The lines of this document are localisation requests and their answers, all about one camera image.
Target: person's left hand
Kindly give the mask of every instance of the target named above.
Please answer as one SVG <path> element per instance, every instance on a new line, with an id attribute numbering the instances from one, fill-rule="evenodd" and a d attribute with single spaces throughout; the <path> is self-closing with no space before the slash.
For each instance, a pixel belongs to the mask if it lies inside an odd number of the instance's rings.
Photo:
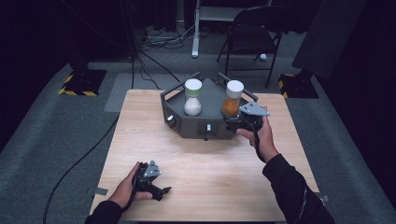
<path id="1" fill-rule="evenodd" d="M 114 193 L 108 198 L 109 201 L 117 203 L 121 209 L 129 202 L 133 190 L 132 179 L 138 168 L 139 161 L 134 166 L 134 169 L 132 169 L 132 171 L 119 183 Z M 137 200 L 152 199 L 152 194 L 150 192 L 138 191 L 134 198 Z"/>

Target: person's right hand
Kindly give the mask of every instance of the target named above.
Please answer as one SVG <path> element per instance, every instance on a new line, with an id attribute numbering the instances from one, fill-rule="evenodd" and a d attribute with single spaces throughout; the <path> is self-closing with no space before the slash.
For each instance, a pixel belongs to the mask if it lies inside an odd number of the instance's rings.
<path id="1" fill-rule="evenodd" d="M 251 142 L 251 145 L 255 146 L 254 133 L 246 129 L 238 129 L 236 133 L 246 137 Z M 260 145 L 259 150 L 264 157 L 265 162 L 271 160 L 274 156 L 279 154 L 274 145 L 274 138 L 270 122 L 266 116 L 262 116 L 262 127 L 258 131 Z"/>

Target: finger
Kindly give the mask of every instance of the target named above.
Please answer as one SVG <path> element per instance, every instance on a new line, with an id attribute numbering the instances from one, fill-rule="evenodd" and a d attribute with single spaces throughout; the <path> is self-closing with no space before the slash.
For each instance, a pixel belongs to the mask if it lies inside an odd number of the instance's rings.
<path id="1" fill-rule="evenodd" d="M 254 141 L 254 133 L 246 129 L 237 129 L 236 133 L 246 137 L 250 141 Z"/>
<path id="2" fill-rule="evenodd" d="M 127 178 L 128 179 L 130 179 L 130 180 L 132 180 L 132 178 L 134 177 L 134 174 L 136 174 L 136 172 L 137 172 L 137 169 L 139 169 L 139 161 L 136 163 L 136 165 L 134 166 L 134 168 L 132 169 L 132 171 L 131 172 L 129 172 L 129 174 L 128 174 L 128 176 L 127 176 Z"/>
<path id="3" fill-rule="evenodd" d="M 134 197 L 137 200 L 152 199 L 152 194 L 150 192 L 138 191 Z"/>

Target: jar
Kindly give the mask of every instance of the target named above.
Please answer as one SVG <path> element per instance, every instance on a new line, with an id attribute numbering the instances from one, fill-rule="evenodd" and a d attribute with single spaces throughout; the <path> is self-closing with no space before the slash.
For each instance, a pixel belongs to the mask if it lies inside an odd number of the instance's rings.
<path id="1" fill-rule="evenodd" d="M 239 100 L 241 99 L 244 84 L 238 80 L 231 80 L 227 83 L 226 94 L 221 112 L 229 117 L 236 116 L 239 113 Z"/>
<path id="2" fill-rule="evenodd" d="M 201 89 L 202 82 L 196 78 L 190 78 L 185 83 L 186 103 L 184 112 L 189 116 L 197 116 L 201 112 Z"/>

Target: dark background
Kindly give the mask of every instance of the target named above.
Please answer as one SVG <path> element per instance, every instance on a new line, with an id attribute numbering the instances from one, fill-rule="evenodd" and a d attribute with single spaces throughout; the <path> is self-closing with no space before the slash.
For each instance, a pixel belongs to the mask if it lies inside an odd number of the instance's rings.
<path id="1" fill-rule="evenodd" d="M 127 46 L 118 1 L 66 2 L 101 34 Z M 68 63 L 48 27 L 46 10 L 44 0 L 5 0 L 0 7 L 0 150 L 44 86 Z M 368 0 L 332 78 L 319 82 L 396 207 L 394 11 L 390 0 Z M 87 62 L 125 52 L 124 47 L 98 36 L 66 7 L 62 16 Z"/>

